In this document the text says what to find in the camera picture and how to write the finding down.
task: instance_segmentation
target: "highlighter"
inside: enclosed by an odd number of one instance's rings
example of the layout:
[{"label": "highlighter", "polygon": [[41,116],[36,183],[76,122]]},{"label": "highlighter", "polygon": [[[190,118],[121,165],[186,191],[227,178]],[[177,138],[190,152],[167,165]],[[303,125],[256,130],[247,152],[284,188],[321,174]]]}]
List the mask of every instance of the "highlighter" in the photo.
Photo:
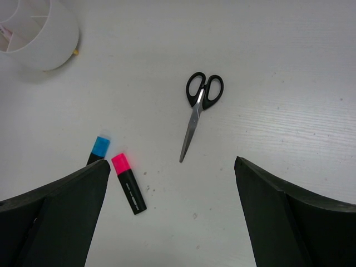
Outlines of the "highlighter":
[{"label": "highlighter", "polygon": [[97,160],[101,160],[105,157],[106,151],[109,147],[110,140],[101,136],[96,138],[94,147],[90,153],[87,165],[92,164]]},{"label": "highlighter", "polygon": [[136,215],[146,210],[145,201],[125,154],[121,153],[113,157],[111,161],[133,214]]}]

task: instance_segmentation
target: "blue cap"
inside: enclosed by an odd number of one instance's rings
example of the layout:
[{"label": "blue cap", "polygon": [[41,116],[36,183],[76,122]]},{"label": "blue cap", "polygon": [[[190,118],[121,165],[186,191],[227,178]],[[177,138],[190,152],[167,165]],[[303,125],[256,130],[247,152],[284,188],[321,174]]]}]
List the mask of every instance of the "blue cap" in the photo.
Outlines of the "blue cap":
[{"label": "blue cap", "polygon": [[105,157],[109,144],[110,144],[109,139],[98,136],[96,138],[93,150],[91,152],[99,157]]}]

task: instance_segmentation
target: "black scissor handle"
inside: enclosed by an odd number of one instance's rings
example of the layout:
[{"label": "black scissor handle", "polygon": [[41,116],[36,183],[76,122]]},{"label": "black scissor handle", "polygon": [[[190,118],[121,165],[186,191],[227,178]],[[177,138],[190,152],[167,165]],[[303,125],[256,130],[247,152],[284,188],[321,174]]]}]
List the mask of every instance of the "black scissor handle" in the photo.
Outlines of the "black scissor handle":
[{"label": "black scissor handle", "polygon": [[[209,91],[210,91],[210,86],[213,80],[218,80],[220,83],[220,92],[217,95],[217,97],[215,97],[213,100],[209,99]],[[223,79],[219,76],[219,75],[212,75],[209,77],[207,84],[204,85],[205,87],[205,96],[202,100],[202,108],[203,110],[207,110],[209,107],[211,107],[212,105],[214,105],[215,103],[218,102],[218,100],[220,99],[220,97],[223,95],[223,91],[224,91],[224,82]]]},{"label": "black scissor handle", "polygon": [[[200,82],[200,86],[198,88],[198,91],[196,92],[195,95],[192,96],[189,93],[189,86],[190,86],[190,83],[192,82],[192,80],[194,80],[196,77],[201,77],[201,82]],[[187,98],[188,98],[190,106],[193,107],[196,104],[196,101],[198,100],[198,97],[199,97],[200,90],[205,87],[205,80],[206,80],[206,77],[205,77],[204,73],[202,73],[202,72],[196,72],[189,78],[185,91],[186,91]]]}]

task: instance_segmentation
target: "blue highlighter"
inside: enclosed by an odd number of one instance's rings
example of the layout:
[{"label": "blue highlighter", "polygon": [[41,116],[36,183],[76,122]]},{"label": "blue highlighter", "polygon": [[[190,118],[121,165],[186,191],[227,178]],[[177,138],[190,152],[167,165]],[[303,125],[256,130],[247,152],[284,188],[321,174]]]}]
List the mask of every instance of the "blue highlighter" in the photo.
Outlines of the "blue highlighter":
[{"label": "blue highlighter", "polygon": [[105,157],[107,149],[109,147],[110,140],[102,136],[98,136],[94,143],[94,147],[90,153],[87,165],[92,164],[97,160],[101,160]]}]

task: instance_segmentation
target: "white cup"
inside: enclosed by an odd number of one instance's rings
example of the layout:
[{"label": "white cup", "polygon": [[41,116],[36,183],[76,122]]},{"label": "white cup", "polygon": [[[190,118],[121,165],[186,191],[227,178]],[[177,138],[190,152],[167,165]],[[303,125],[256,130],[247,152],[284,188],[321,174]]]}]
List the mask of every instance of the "white cup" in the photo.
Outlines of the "white cup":
[{"label": "white cup", "polygon": [[78,23],[74,15],[58,0],[50,0],[47,18],[38,16],[36,12],[38,10],[34,11],[33,5],[21,4],[25,1],[19,0],[18,8],[8,21],[13,18],[19,19],[13,19],[10,24],[4,24],[13,32],[13,35],[6,52],[0,51],[0,53],[5,53],[16,61],[37,70],[48,71],[57,68],[70,58],[77,47]]}]

